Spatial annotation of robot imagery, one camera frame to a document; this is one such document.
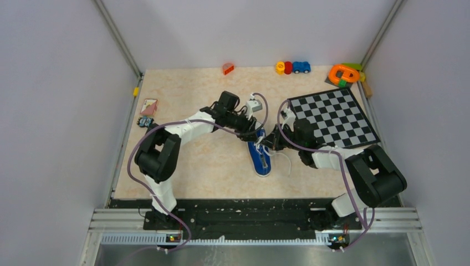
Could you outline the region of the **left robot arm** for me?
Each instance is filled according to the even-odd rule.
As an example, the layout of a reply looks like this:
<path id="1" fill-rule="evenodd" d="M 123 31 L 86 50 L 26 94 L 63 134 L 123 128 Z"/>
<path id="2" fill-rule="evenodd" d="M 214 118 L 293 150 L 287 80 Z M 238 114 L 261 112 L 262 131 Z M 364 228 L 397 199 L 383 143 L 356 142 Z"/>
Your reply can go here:
<path id="1" fill-rule="evenodd" d="M 173 228 L 178 220 L 173 211 L 177 202 L 170 178 L 183 145 L 218 129 L 246 142 L 256 139 L 264 124 L 258 123 L 254 113 L 267 111 L 267 101 L 262 94 L 253 93 L 243 107 L 239 108 L 239 103 L 237 95 L 223 91 L 211 106 L 201 108 L 187 119 L 150 125 L 133 149 L 131 158 L 146 180 L 145 188 L 149 189 L 152 207 L 158 213 L 157 223 L 164 229 Z"/>

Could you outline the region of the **white shoelace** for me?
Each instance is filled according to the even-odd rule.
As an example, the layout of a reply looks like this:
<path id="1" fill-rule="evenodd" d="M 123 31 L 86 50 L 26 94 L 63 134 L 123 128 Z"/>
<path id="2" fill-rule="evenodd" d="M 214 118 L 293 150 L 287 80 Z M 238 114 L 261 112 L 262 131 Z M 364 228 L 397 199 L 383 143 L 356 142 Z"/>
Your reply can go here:
<path id="1" fill-rule="evenodd" d="M 267 148 L 264 144 L 262 144 L 262 141 L 266 138 L 265 135 L 262 135 L 260 137 L 258 137 L 257 141 L 255 142 L 254 146 L 257 150 L 257 152 L 261 155 L 262 152 L 258 151 L 258 149 L 261 149 L 267 156 L 269 157 L 273 157 L 273 156 L 283 156 L 284 158 L 286 158 L 286 160 L 288 161 L 288 172 L 287 172 L 287 176 L 290 177 L 291 175 L 291 172 L 292 172 L 292 161 L 291 159 L 284 153 L 282 152 L 279 152 L 279 151 L 270 151 L 269 148 Z"/>

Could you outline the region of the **blue canvas sneaker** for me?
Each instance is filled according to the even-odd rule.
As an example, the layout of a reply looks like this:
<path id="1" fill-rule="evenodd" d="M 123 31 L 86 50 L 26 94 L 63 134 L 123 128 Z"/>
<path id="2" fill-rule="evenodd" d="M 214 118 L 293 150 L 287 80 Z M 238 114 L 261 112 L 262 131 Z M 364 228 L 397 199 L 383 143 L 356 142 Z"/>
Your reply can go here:
<path id="1" fill-rule="evenodd" d="M 270 155 L 262 144 L 266 137 L 265 129 L 262 127 L 256 132 L 256 141 L 247 142 L 248 152 L 252 160 L 255 173 L 260 177 L 266 177 L 272 170 Z"/>

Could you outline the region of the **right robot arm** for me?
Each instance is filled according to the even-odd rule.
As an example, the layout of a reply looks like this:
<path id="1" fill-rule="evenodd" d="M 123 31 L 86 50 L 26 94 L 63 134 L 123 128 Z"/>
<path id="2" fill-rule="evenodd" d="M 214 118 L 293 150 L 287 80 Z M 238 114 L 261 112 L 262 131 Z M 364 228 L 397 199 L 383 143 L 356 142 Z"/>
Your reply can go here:
<path id="1" fill-rule="evenodd" d="M 314 136 L 313 124 L 306 119 L 295 121 L 293 127 L 277 125 L 260 144 L 273 151 L 296 150 L 306 166 L 337 170 L 343 176 L 350 176 L 354 185 L 346 184 L 346 193 L 332 200 L 325 213 L 325 221 L 331 228 L 340 228 L 348 215 L 378 207 L 407 188 L 403 174 L 382 147 L 344 149 L 321 144 Z"/>

